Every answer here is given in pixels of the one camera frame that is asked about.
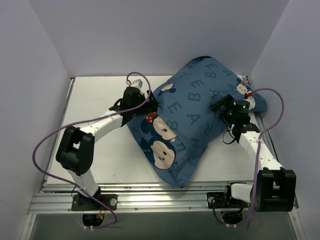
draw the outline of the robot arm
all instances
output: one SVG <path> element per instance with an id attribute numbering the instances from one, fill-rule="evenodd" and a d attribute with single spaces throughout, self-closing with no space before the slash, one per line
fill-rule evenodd
<path id="1" fill-rule="evenodd" d="M 121 112 L 134 108 L 146 100 L 141 92 L 142 84 L 140 79 L 130 84 L 125 89 L 123 98 L 116 101 L 101 116 L 111 115 L 110 117 L 88 123 L 83 127 L 68 127 L 63 133 L 55 158 L 70 173 L 74 182 L 91 196 L 100 194 L 100 188 L 90 170 L 94 158 L 95 143 L 109 132 L 124 126 L 134 115 L 157 111 L 158 103 L 151 93 L 149 100 L 142 107 L 134 111 Z M 78 190 L 78 194 L 81 194 L 82 198 L 87 197 L 81 190 Z"/>
<path id="2" fill-rule="evenodd" d="M 250 123 L 250 103 L 235 100 L 227 95 L 211 106 L 214 112 L 220 112 L 220 118 L 231 128 L 235 140 L 248 153 L 252 162 L 256 162 L 259 142 L 258 175 L 255 202 L 251 202 L 253 184 L 232 183 L 228 197 L 254 204 L 256 212 L 289 212 L 295 199 L 296 175 L 285 169 L 271 154 L 262 139 L 260 130 Z"/>

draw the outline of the blue pillow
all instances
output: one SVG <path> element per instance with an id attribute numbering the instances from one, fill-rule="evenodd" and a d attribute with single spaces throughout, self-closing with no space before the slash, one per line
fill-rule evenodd
<path id="1" fill-rule="evenodd" d="M 165 182 L 185 185 L 208 143 L 226 130 L 211 105 L 227 94 L 243 100 L 251 89 L 231 70 L 209 56 L 188 62 L 154 92 L 157 112 L 135 116 L 128 127 Z M 267 110 L 265 99 L 249 94 L 251 112 Z"/>

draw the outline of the red polka dot bow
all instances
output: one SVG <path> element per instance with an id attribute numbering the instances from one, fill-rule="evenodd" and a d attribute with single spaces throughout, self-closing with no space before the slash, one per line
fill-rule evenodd
<path id="1" fill-rule="evenodd" d="M 148 115 L 146 116 L 146 120 L 147 120 L 149 123 L 152 123 L 152 122 L 154 121 L 154 119 L 156 118 L 156 116 L 158 116 L 157 113 L 156 113 L 156 112 L 152 112 L 152 113 L 150 113 L 150 114 L 148 114 Z"/>

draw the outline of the white table surface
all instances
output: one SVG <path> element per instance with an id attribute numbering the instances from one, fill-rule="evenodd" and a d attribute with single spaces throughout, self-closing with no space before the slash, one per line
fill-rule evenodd
<path id="1" fill-rule="evenodd" d="M 170 76 L 149 76 L 152 89 Z M 63 125 L 101 116 L 115 101 L 122 97 L 127 87 L 124 76 L 77 77 L 67 105 Z M 157 176 L 127 126 L 118 128 L 101 138 L 94 146 L 92 174 L 98 184 L 157 184 L 163 181 Z M 72 180 L 68 172 L 55 159 L 49 172 Z M 254 163 L 245 150 L 236 143 L 226 145 L 222 135 L 210 144 L 202 156 L 190 182 L 252 181 Z M 48 177 L 47 185 L 64 182 Z"/>

